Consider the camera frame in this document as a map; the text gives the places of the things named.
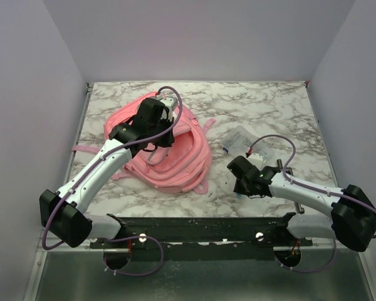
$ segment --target cable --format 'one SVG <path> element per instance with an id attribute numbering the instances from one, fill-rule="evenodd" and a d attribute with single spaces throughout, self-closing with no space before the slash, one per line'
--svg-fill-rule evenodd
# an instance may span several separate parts
<path id="1" fill-rule="evenodd" d="M 126 238 L 120 238 L 120 239 L 116 239 L 116 240 L 106 240 L 106 241 L 109 241 L 109 242 L 112 242 L 112 243 L 119 243 L 121 241 L 136 240 L 136 239 L 139 239 L 139 238 L 142 238 L 142 236 L 131 236 L 131 237 L 126 237 Z M 147 238 L 149 240 L 154 241 L 159 246 L 160 261 L 159 261 L 159 264 L 153 270 L 151 270 L 149 272 L 145 272 L 145 273 L 129 273 L 129 272 L 123 272 L 123 271 L 120 271 L 120 270 L 112 270 L 111 268 L 108 267 L 107 262 L 106 262 L 106 258 L 104 258 L 103 263 L 106 266 L 105 271 L 110 270 L 111 272 L 114 273 L 114 275 L 117 273 L 117 274 L 125 275 L 125 276 L 144 277 L 144 276 L 149 276 L 149 275 L 157 272 L 158 270 L 160 270 L 160 268 L 162 267 L 163 262 L 164 262 L 164 250 L 163 250 L 162 244 L 153 237 L 144 236 L 144 238 Z"/>
<path id="2" fill-rule="evenodd" d="M 330 268 L 333 265 L 333 263 L 334 263 L 334 261 L 337 257 L 337 243 L 336 243 L 335 240 L 333 240 L 333 245 L 334 245 L 333 255 L 330 258 L 330 260 L 328 261 L 328 263 L 326 263 L 325 265 L 323 265 L 320 268 L 316 268 L 316 269 L 313 269 L 313 270 L 301 270 L 299 268 L 287 267 L 277 257 L 275 257 L 275 258 L 276 258 L 277 262 L 280 264 L 280 267 L 282 267 L 286 270 L 289 270 L 289 271 L 292 271 L 292 272 L 297 272 L 297 273 L 303 273 L 303 274 L 318 273 L 318 272 L 327 270 L 328 268 Z"/>
<path id="3" fill-rule="evenodd" d="M 168 89 L 168 90 L 171 90 L 174 92 L 175 96 L 177 96 L 177 99 L 178 99 L 178 103 L 179 103 L 179 107 L 180 107 L 180 110 L 177 114 L 177 118 L 175 118 L 173 124 L 166 130 L 164 130 L 163 132 L 157 134 L 157 135 L 154 135 L 154 136 L 151 136 L 151 137 L 148 137 L 148 138 L 144 138 L 144 139 L 141 139 L 141 140 L 137 140 L 137 141 L 132 141 L 132 142 L 127 142 L 126 144 L 123 144 L 121 146 L 118 146 L 110 151 L 108 151 L 107 153 L 105 153 L 103 155 L 104 158 L 107 158 L 108 156 L 110 156 L 111 154 L 113 154 L 114 152 L 116 151 L 119 151 L 120 149 L 124 149 L 126 147 L 130 147 L 131 145 L 135 145 L 135 144 L 139 144 L 139 143 L 143 143 L 143 142 L 150 142 L 154 139 L 157 139 L 159 137 L 162 137 L 163 135 L 165 135 L 166 133 L 170 132 L 174 127 L 175 125 L 177 124 L 177 122 L 180 120 L 181 118 L 181 115 L 182 115 L 182 99 L 181 99 L 181 96 L 180 94 L 177 92 L 176 89 L 170 87 L 170 86 L 164 86 L 164 87 L 161 87 L 158 91 L 157 91 L 157 94 L 160 94 L 161 91 L 165 90 L 165 89 Z M 99 165 L 99 163 L 101 163 L 102 160 L 101 159 L 98 159 L 96 162 L 94 162 L 92 164 L 91 167 L 89 167 L 89 169 L 82 175 L 82 177 L 77 180 L 77 182 L 71 187 L 71 190 L 75 190 L 82 182 L 83 180 L 85 180 L 85 178 L 96 168 L 97 165 Z M 64 243 L 64 241 L 59 241 L 58 243 L 52 245 L 52 246 L 48 246 L 46 244 L 46 239 L 48 237 L 48 233 L 49 233 L 49 229 L 50 229 L 50 225 L 51 223 L 53 222 L 53 219 L 55 218 L 56 216 L 56 213 L 57 211 L 59 210 L 59 208 L 61 207 L 61 205 L 67 200 L 67 198 L 71 195 L 70 192 L 67 192 L 60 200 L 59 202 L 57 203 L 57 205 L 55 206 L 55 208 L 53 209 L 53 211 L 51 212 L 49 218 L 48 218 L 48 221 L 46 223 L 46 226 L 44 227 L 44 231 L 43 231 L 43 236 L 42 236 L 42 247 L 44 250 L 46 251 L 49 251 L 49 250 L 52 250 L 54 248 L 57 248 L 58 246 L 60 246 L 61 244 Z"/>
<path id="4" fill-rule="evenodd" d="M 265 138 L 269 138 L 269 137 L 277 137 L 277 138 L 281 138 L 281 139 L 284 139 L 285 141 L 287 141 L 288 143 L 291 144 L 291 146 L 293 147 L 293 153 L 291 154 L 290 158 L 288 158 L 288 160 L 286 161 L 286 163 L 284 164 L 283 166 L 283 170 L 282 170 L 282 173 L 284 175 L 284 177 L 289 181 L 289 182 L 292 182 L 293 184 L 296 184 L 298 186 L 301 186 L 301 187 L 304 187 L 304 188 L 307 188 L 309 190 L 312 190 L 312 191 L 316 191 L 318 193 L 323 193 L 323 194 L 326 194 L 326 195 L 331 195 L 331 196 L 337 196 L 339 198 L 344 198 L 344 199 L 347 199 L 351 202 L 354 202 L 366 209 L 368 209 L 369 211 L 371 211 L 372 213 L 376 214 L 376 209 L 351 197 L 351 196 L 346 196 L 345 194 L 342 194 L 342 193 L 334 193 L 334 192 L 328 192 L 327 190 L 324 190 L 324 189 L 320 189 L 320 188 L 317 188 L 317 187 L 314 187 L 312 185 L 307 185 L 305 183 L 302 183 L 302 182 L 299 182 L 297 180 L 294 180 L 292 179 L 291 177 L 289 177 L 289 175 L 287 175 L 286 173 L 286 169 L 288 167 L 288 164 L 290 164 L 290 162 L 293 160 L 295 154 L 296 154 L 296 147 L 294 145 L 294 142 L 292 142 L 291 140 L 289 140 L 289 138 L 287 137 L 284 137 L 282 135 L 277 135 L 277 134 L 271 134 L 271 135 L 265 135 L 263 137 L 260 137 L 259 139 L 257 139 L 255 142 L 252 143 L 251 147 L 249 148 L 249 154 L 252 153 L 252 149 L 253 149 L 253 146 L 255 144 L 257 144 L 260 140 L 263 140 Z"/>
<path id="5" fill-rule="evenodd" d="M 366 209 L 368 209 L 369 211 L 373 212 L 374 214 L 376 214 L 376 209 L 367 205 L 367 204 L 364 204 L 363 202 L 351 197 L 351 196 L 346 196 L 342 193 L 334 193 L 334 192 L 328 192 L 324 189 L 320 189 L 320 188 L 317 188 L 317 187 L 314 187 L 314 186 L 311 186 L 311 185 L 307 185 L 305 183 L 302 183 L 302 182 L 299 182 L 299 181 L 296 181 L 294 179 L 292 179 L 291 177 L 289 177 L 289 175 L 287 175 L 286 173 L 286 169 L 288 167 L 288 165 L 290 164 L 290 162 L 293 160 L 295 154 L 296 154 L 296 147 L 295 147 L 295 144 L 294 142 L 292 142 L 291 140 L 289 140 L 289 138 L 287 137 L 284 137 L 282 135 L 278 135 L 278 134 L 270 134 L 270 135 L 265 135 L 265 136 L 262 136 L 260 138 L 258 138 L 255 142 L 253 142 L 251 144 L 251 146 L 249 147 L 249 151 L 247 153 L 247 156 L 251 155 L 252 153 L 252 150 L 253 150 L 253 147 L 255 144 L 257 144 L 259 141 L 265 139 L 265 138 L 270 138 L 270 137 L 276 137 L 276 138 L 281 138 L 281 139 L 284 139 L 285 141 L 287 141 L 288 143 L 291 144 L 292 148 L 293 148 L 293 152 L 292 154 L 290 155 L 290 158 L 288 158 L 288 160 L 286 161 L 286 163 L 284 164 L 283 166 L 283 170 L 282 170 L 282 173 L 283 173 L 283 176 L 289 181 L 289 182 L 292 182 L 293 184 L 296 184 L 298 186 L 301 186 L 301 187 L 304 187 L 304 188 L 307 188 L 309 190 L 312 190 L 312 191 L 316 191 L 318 193 L 323 193 L 323 194 L 326 194 L 326 195 L 332 195 L 332 196 L 337 196 L 339 198 L 345 198 L 349 201 L 352 201 Z M 333 264 L 333 262 L 335 261 L 335 258 L 336 258 L 336 255 L 337 255 L 337 244 L 336 244 L 336 241 L 333 240 L 333 245 L 334 245 L 334 251 L 333 251 L 333 256 L 332 258 L 329 260 L 329 262 L 324 265 L 323 267 L 321 268 L 317 268 L 317 269 L 314 269 L 314 270 L 299 270 L 299 269 L 295 269 L 295 268 L 292 268 L 292 267 L 287 267 L 286 265 L 283 265 L 279 260 L 278 258 L 276 258 L 278 260 L 278 262 L 280 263 L 280 266 L 287 269 L 287 270 L 291 270 L 291 271 L 294 271 L 294 272 L 298 272 L 298 273 L 317 273 L 317 272 L 321 272 L 323 270 L 326 270 L 327 268 L 330 268 L 331 265 Z"/>

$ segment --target marble table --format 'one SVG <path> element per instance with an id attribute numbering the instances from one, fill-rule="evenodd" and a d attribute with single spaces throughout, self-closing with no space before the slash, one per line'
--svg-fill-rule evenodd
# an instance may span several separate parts
<path id="1" fill-rule="evenodd" d="M 257 137 L 281 134 L 297 147 L 291 166 L 294 175 L 318 184 L 334 186 L 306 88 L 302 82 L 291 83 L 217 83 L 217 82 L 115 82 L 96 83 L 85 121 L 81 129 L 81 145 L 101 147 L 103 124 L 108 116 L 137 97 L 170 85 L 179 91 L 184 104 L 203 125 L 214 117 L 217 122 L 207 133 L 213 163 L 207 176 L 209 192 L 199 195 L 191 191 L 164 194 L 138 179 L 109 180 L 96 195 L 88 213 L 119 216 L 155 217 L 253 217 L 282 216 L 294 211 L 293 202 L 277 198 L 249 199 L 238 196 L 235 178 L 226 166 L 232 157 L 221 149 L 220 140 L 237 125 Z M 291 154 L 283 140 L 265 141 L 283 162 Z M 71 167 L 74 176 L 93 158 L 77 152 Z M 305 208 L 307 213 L 314 212 Z"/>

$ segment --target white wall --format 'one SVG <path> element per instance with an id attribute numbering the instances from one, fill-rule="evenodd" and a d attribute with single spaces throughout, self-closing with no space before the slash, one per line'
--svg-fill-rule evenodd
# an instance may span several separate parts
<path id="1" fill-rule="evenodd" d="M 85 91 L 44 4 L 0 0 L 0 300 L 23 297 L 39 195 L 61 183 Z"/>
<path id="2" fill-rule="evenodd" d="M 44 0 L 87 81 L 309 80 L 354 0 Z"/>
<path id="3" fill-rule="evenodd" d="M 376 207 L 376 0 L 357 0 L 310 83 L 310 97 L 341 186 Z M 371 243 L 376 266 L 376 240 Z"/>

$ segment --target tabletop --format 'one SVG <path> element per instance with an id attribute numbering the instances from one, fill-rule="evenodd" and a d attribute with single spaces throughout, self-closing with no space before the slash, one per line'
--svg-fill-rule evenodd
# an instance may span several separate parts
<path id="1" fill-rule="evenodd" d="M 278 198 L 249 199 L 233 192 L 235 177 L 227 170 L 233 159 L 220 141 L 238 125 L 256 137 L 280 134 L 297 148 L 291 163 L 294 175 L 317 184 L 334 186 L 332 171 L 320 131 L 303 82 L 220 83 L 220 82 L 113 82 L 95 83 L 86 111 L 80 145 L 101 147 L 103 124 L 112 112 L 145 93 L 169 85 L 180 94 L 185 106 L 201 125 L 215 118 L 206 134 L 213 162 L 207 175 L 209 191 L 165 194 L 139 179 L 109 180 L 92 201 L 87 213 L 154 217 L 254 217 L 282 216 L 294 211 L 292 201 Z M 265 140 L 275 159 L 287 160 L 290 145 L 277 138 Z M 93 159 L 77 152 L 71 177 Z M 305 208 L 307 213 L 314 212 Z"/>

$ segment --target screw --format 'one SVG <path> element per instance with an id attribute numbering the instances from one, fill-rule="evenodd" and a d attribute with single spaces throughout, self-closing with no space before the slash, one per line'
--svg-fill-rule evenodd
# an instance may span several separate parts
<path id="1" fill-rule="evenodd" d="M 255 235 L 255 238 L 257 241 L 263 241 L 264 240 L 264 235 L 262 232 L 257 232 Z"/>

